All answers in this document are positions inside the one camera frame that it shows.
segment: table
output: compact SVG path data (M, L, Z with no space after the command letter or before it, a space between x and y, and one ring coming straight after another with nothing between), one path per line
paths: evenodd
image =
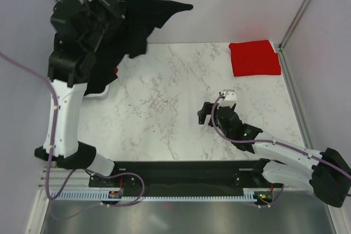
M125 57L109 92L84 98L79 141L114 161L258 159L198 125L202 104L234 89L244 122L303 146L283 76L235 78L228 45L151 44Z

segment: black garment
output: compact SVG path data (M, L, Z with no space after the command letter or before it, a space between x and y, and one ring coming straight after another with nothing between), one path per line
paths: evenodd
M114 67L126 54L131 59L145 54L146 39L154 28L161 28L175 13L193 8L190 4L164 0L121 1L126 1L126 18L118 28L108 29L101 40L85 95L102 93L117 78Z

